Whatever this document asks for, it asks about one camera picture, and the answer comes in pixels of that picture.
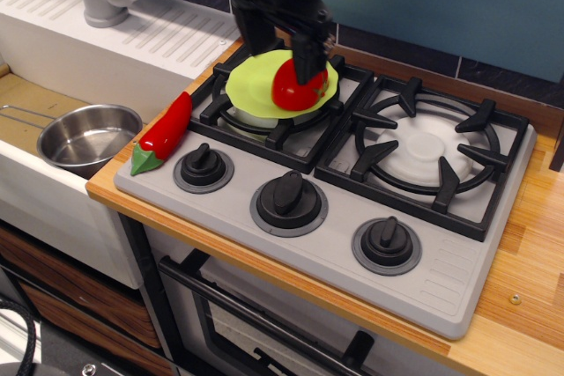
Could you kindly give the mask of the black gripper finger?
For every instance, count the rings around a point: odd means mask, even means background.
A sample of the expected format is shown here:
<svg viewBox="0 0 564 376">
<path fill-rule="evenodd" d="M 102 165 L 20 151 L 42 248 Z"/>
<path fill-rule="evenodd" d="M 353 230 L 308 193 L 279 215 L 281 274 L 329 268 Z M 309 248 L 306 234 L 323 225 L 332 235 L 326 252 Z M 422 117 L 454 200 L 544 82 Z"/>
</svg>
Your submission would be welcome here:
<svg viewBox="0 0 564 376">
<path fill-rule="evenodd" d="M 329 32 L 300 33 L 291 37 L 292 58 L 299 85 L 305 85 L 326 67 Z"/>
<path fill-rule="evenodd" d="M 277 43 L 274 25 L 248 0 L 232 0 L 235 22 L 251 55 L 261 55 Z"/>
</svg>

